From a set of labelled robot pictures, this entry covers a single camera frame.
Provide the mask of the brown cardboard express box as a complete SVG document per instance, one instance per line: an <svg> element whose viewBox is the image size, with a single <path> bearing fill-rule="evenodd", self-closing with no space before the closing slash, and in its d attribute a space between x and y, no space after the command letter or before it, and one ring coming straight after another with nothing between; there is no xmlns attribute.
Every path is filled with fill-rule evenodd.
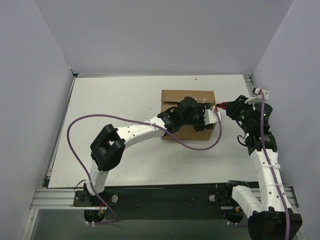
<svg viewBox="0 0 320 240"><path fill-rule="evenodd" d="M213 129L195 131L193 128L194 110L198 104L216 103L213 91L205 90L167 90L161 92L161 112L157 115L166 129L178 140L208 141Z"/></svg>

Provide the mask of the red black utility knife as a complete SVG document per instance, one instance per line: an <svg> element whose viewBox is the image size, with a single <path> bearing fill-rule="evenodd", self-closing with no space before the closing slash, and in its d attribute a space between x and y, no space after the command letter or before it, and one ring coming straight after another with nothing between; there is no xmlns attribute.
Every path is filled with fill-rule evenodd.
<svg viewBox="0 0 320 240"><path fill-rule="evenodd" d="M226 110L227 109L227 103L226 102L217 103L215 105L214 109L215 110L218 110L218 109Z"/></svg>

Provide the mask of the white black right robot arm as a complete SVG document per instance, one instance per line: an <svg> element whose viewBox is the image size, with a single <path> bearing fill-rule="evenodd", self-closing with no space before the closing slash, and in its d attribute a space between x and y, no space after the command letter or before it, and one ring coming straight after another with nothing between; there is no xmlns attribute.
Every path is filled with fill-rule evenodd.
<svg viewBox="0 0 320 240"><path fill-rule="evenodd" d="M264 95L219 104L226 115L236 121L246 135L245 146L258 179L260 198L245 182L231 180L231 198L247 217L247 228L253 240L291 240L302 226L299 213L293 211L280 174L278 147L270 132L269 118L273 108Z"/></svg>

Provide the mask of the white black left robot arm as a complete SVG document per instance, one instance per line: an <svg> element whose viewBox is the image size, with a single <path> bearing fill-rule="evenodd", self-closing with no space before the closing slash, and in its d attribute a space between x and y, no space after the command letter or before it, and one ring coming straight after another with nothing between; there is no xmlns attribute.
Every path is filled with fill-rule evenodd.
<svg viewBox="0 0 320 240"><path fill-rule="evenodd" d="M191 126L197 132L211 130L220 121L220 113L209 102L199 103L187 96L147 121L118 128L106 125L90 145L92 165L84 199L92 206L101 203L109 171L119 165L127 148L152 138L172 136L183 126Z"/></svg>

